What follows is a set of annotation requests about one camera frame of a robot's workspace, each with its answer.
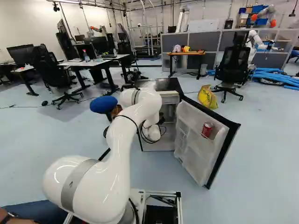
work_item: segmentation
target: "yellow bag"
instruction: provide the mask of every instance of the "yellow bag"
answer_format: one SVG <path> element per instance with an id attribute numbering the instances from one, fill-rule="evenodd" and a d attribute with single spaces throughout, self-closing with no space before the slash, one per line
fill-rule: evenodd
<path id="1" fill-rule="evenodd" d="M 198 92 L 198 101 L 205 107 L 209 109 L 217 109 L 217 97 L 216 95 L 210 90 L 211 85 L 203 85 Z"/>

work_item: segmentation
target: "water bottle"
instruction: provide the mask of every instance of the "water bottle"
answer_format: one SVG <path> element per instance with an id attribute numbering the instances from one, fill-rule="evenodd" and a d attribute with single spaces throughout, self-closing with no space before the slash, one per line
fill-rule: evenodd
<path id="1" fill-rule="evenodd" d="M 85 49 L 83 49 L 83 57 L 84 57 L 84 60 L 85 60 L 86 62 L 90 61 L 90 58 L 89 58 L 89 56 L 87 55 Z"/>

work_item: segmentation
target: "gray partition panel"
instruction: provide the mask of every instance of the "gray partition panel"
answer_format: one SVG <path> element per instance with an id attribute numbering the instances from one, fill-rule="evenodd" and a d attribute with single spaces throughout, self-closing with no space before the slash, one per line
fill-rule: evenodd
<path id="1" fill-rule="evenodd" d="M 189 47 L 192 50 L 204 49 L 206 51 L 217 51 L 220 31 L 190 33 Z"/>
<path id="2" fill-rule="evenodd" d="M 237 33 L 244 33 L 249 31 L 236 31 Z M 233 46 L 233 39 L 234 39 L 235 31 L 223 31 L 219 46 L 219 51 L 224 51 L 226 47 Z"/>
<path id="3" fill-rule="evenodd" d="M 188 56 L 187 69 L 198 69 L 199 57 L 203 57 L 202 64 L 207 64 L 207 69 L 213 69 L 216 53 L 206 53 L 203 56 Z"/>
<path id="4" fill-rule="evenodd" d="M 162 52 L 172 52 L 175 45 L 187 45 L 188 34 L 170 34 L 162 36 Z"/>
<path id="5" fill-rule="evenodd" d="M 287 54 L 263 54 L 257 53 L 253 60 L 252 64 L 255 64 L 260 68 L 279 68 L 281 69 L 284 65 Z"/>

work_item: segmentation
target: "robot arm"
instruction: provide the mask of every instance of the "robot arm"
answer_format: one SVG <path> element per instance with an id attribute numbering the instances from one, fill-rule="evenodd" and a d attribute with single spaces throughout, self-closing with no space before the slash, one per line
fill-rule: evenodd
<path id="1" fill-rule="evenodd" d="M 83 156 L 58 159 L 46 171 L 43 190 L 47 198 L 90 224 L 117 224 L 130 193 L 130 149 L 136 126 L 154 127 L 159 121 L 161 96 L 153 89 L 128 89 L 120 95 L 125 108 L 111 123 L 105 162 Z M 155 128 L 149 130 L 152 140 Z"/>
<path id="2" fill-rule="evenodd" d="M 257 34 L 255 30 L 249 31 L 247 42 L 246 42 L 246 47 L 250 48 L 250 55 L 248 61 L 251 62 L 254 55 L 256 54 L 256 49 L 264 49 L 264 50 L 283 50 L 283 48 L 277 48 L 277 47 L 272 47 L 272 44 L 274 42 L 271 41 L 271 45 L 265 45 L 260 38 L 260 36 Z"/>

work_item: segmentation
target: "fridge door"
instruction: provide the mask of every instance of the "fridge door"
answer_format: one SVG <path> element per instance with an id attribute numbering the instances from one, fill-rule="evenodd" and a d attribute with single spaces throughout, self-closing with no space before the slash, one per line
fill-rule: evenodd
<path id="1" fill-rule="evenodd" d="M 186 96 L 181 99 L 176 111 L 174 155 L 198 185 L 210 189 L 241 124 Z M 206 122 L 213 124 L 208 137 L 202 134 Z"/>

